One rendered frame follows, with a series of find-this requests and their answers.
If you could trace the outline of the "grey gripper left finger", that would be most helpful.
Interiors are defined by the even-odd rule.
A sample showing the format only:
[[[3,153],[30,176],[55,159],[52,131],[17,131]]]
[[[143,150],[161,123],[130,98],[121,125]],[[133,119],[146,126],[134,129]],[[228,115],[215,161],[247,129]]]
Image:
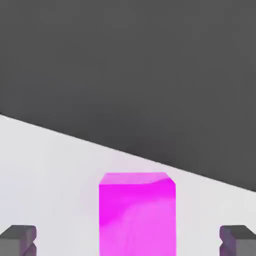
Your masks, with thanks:
[[[0,256],[37,256],[34,225],[11,225],[0,234]]]

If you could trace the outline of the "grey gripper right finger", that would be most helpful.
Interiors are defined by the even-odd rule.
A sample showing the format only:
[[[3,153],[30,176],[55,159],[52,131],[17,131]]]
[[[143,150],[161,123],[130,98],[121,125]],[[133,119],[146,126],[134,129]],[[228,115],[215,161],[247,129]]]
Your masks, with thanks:
[[[245,225],[222,225],[219,256],[256,256],[256,234]]]

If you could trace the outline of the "small magenta cube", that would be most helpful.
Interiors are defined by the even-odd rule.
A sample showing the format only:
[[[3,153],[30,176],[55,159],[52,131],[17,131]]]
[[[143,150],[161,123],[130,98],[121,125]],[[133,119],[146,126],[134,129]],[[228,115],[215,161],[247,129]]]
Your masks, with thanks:
[[[99,256],[177,256],[176,184],[165,172],[109,172],[99,185]]]

